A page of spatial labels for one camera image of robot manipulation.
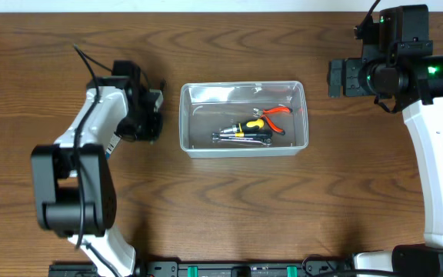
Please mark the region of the stubby yellow black screwdriver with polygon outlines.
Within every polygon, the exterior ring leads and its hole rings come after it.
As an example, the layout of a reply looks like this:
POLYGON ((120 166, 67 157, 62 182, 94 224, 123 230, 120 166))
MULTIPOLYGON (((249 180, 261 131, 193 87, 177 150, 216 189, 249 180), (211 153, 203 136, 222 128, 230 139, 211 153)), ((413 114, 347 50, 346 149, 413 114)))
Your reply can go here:
POLYGON ((237 124, 232 125, 231 127, 224 128, 220 131, 222 134, 232 134, 239 132, 255 132, 262 129, 265 125, 265 121, 263 119, 256 119, 247 122, 239 122, 237 124))

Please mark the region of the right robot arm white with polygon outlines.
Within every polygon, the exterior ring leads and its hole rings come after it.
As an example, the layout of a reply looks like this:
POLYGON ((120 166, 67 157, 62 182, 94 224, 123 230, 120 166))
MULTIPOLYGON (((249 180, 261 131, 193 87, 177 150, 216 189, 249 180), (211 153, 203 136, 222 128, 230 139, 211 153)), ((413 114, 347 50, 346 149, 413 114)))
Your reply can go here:
POLYGON ((332 60, 328 94, 371 96, 401 114, 418 163, 425 209, 424 241, 355 254, 335 276, 443 276, 443 55, 435 55, 426 5, 366 15, 355 26, 361 56, 332 60))

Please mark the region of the black yellow slim screwdriver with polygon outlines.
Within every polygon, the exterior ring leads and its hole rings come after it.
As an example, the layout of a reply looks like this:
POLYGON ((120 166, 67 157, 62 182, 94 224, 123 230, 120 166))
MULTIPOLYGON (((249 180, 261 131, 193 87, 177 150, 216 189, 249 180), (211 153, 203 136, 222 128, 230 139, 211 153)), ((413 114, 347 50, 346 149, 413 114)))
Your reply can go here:
POLYGON ((270 139, 272 132, 213 133, 212 138, 270 139))

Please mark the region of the red handled pliers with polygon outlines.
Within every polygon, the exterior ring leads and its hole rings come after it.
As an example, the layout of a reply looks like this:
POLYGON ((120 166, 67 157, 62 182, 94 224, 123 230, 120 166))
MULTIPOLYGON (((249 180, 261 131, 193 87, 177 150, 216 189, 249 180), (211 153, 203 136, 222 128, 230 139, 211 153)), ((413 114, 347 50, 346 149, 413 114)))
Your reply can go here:
POLYGON ((273 121, 272 116, 278 114, 291 114, 292 109, 285 105, 280 105, 270 109, 253 109, 253 115, 255 117, 261 118, 267 126, 278 135, 285 135, 285 130, 283 128, 278 127, 273 121))

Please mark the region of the chrome double-ended wrench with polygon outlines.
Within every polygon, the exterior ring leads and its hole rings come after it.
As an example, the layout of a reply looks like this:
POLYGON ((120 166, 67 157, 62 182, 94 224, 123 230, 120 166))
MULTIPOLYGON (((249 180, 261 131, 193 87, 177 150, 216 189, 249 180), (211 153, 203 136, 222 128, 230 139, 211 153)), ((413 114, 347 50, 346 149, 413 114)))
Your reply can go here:
POLYGON ((237 142, 237 143, 250 143, 269 146, 272 144, 272 139, 260 139, 260 138, 212 138, 216 142, 237 142))

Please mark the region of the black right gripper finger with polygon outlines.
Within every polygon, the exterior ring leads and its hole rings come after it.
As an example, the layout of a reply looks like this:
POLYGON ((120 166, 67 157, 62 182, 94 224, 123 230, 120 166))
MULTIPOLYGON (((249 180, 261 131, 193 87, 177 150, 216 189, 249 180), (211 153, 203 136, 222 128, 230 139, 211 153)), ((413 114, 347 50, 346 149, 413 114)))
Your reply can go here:
POLYGON ((328 82, 341 82, 345 60, 344 59, 332 59, 328 63, 328 82))
POLYGON ((328 96, 330 98, 340 98, 342 95, 342 84, 340 82, 330 82, 328 84, 328 96))

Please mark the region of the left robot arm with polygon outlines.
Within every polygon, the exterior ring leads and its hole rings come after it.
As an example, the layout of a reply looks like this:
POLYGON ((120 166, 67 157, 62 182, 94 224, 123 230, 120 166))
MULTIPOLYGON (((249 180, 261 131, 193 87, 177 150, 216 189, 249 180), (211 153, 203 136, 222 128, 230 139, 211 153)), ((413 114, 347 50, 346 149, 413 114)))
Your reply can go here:
POLYGON ((163 93, 142 84, 132 61, 92 76, 68 129, 31 153, 37 221, 81 249, 100 276, 143 276, 135 247, 115 224, 117 198, 108 159, 120 141, 154 142, 162 131, 163 93))

